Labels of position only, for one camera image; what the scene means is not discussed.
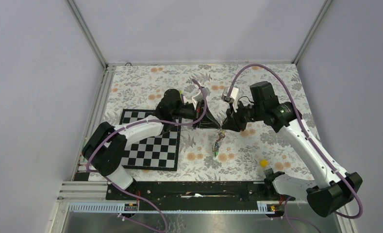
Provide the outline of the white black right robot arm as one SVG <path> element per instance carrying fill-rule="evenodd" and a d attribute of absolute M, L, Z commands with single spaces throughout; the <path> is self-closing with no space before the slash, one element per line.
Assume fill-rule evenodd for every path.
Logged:
<path fill-rule="evenodd" d="M 271 83 L 255 83 L 250 86 L 250 91 L 253 102 L 244 105 L 239 101 L 237 87 L 224 89 L 221 98 L 230 107 L 222 128 L 241 132 L 249 122 L 264 122 L 295 150 L 314 178 L 308 181 L 284 172 L 272 173 L 265 179 L 265 196 L 270 200 L 281 195 L 305 200 L 321 217 L 327 217 L 351 202 L 363 183 L 362 177 L 357 172 L 347 172 L 329 155 L 293 104 L 279 102 Z"/>

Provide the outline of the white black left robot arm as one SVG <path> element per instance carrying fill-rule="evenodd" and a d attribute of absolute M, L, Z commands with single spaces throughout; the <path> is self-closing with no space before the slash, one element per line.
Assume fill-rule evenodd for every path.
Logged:
<path fill-rule="evenodd" d="M 204 96 L 201 92 L 185 102 L 179 90 L 169 89 L 150 116 L 120 126 L 101 123 L 83 147 L 82 156 L 96 172 L 118 187 L 117 193 L 122 198 L 129 200 L 135 196 L 136 187 L 135 179 L 121 164 L 123 152 L 133 143 L 180 126 L 179 118 L 189 119 L 195 129 L 219 129 L 220 123 L 210 113 Z"/>

